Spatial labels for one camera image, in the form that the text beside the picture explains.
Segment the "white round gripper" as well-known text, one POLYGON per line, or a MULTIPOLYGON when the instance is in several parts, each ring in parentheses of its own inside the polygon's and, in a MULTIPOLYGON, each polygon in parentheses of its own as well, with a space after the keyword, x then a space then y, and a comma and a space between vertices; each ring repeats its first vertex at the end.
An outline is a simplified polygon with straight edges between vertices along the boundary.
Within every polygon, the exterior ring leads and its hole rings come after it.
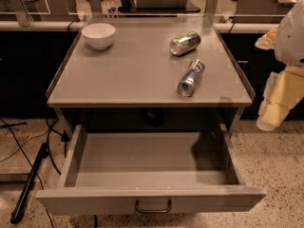
POLYGON ((304 98, 304 0, 298 0, 281 20, 257 39, 260 49, 275 49, 275 57, 286 66, 280 73, 272 72, 266 82, 256 126, 274 131, 304 98))

